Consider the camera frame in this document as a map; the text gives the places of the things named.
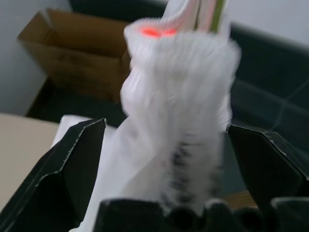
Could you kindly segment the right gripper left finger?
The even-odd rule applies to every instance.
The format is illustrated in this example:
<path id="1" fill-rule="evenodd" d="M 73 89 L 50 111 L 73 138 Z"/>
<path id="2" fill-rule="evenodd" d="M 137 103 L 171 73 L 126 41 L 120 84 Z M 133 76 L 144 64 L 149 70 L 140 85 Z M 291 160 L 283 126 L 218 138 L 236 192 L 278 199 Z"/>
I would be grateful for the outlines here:
<path id="1" fill-rule="evenodd" d="M 85 217 L 106 123 L 71 126 L 36 163 L 0 214 L 3 232 L 67 232 Z"/>

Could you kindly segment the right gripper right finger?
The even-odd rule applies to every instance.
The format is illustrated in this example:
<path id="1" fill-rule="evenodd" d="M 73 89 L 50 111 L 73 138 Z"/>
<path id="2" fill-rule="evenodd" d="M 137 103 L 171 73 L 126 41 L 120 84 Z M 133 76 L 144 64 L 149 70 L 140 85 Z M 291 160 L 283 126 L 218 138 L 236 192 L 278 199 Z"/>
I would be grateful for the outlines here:
<path id="1" fill-rule="evenodd" d="M 227 134 L 247 190 L 266 211 L 276 197 L 308 197 L 309 157 L 273 131 L 229 125 Z"/>

